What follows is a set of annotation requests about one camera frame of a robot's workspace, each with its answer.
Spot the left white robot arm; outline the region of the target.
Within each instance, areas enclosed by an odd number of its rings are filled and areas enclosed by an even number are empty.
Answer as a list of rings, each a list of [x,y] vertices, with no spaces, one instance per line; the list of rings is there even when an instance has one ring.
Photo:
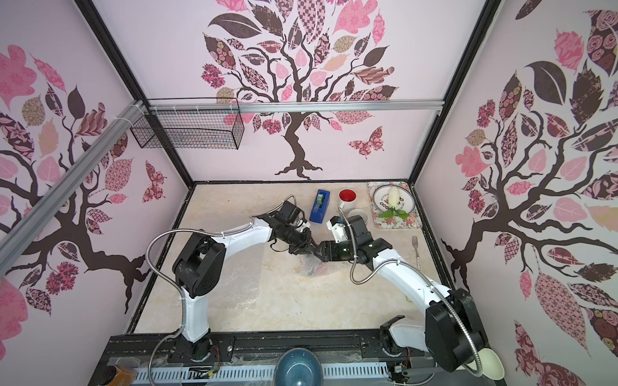
[[[194,362],[210,356],[209,293],[220,281],[225,260],[258,244],[282,241],[290,254],[313,253],[309,223],[295,203],[284,201],[275,209],[253,216],[246,225],[219,233],[192,230],[172,266],[181,294],[181,328],[176,346]]]

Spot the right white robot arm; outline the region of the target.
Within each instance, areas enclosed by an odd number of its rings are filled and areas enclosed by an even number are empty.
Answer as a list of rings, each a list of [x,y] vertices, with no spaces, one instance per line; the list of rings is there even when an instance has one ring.
[[[408,263],[389,242],[374,239],[359,216],[335,216],[327,222],[332,241],[322,241],[315,255],[323,262],[349,261],[352,284],[362,286],[379,276],[400,290],[422,312],[424,322],[405,317],[387,326],[387,337],[400,348],[427,352],[442,369],[464,368],[483,375],[481,351],[488,337],[471,294],[451,289]]]

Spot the blue tape dispenser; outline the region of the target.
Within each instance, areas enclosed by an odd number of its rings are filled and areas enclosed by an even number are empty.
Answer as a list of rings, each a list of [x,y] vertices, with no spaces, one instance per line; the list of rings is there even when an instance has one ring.
[[[326,217],[328,204],[330,201],[330,192],[319,189],[316,193],[315,200],[310,214],[310,222],[321,224]]]

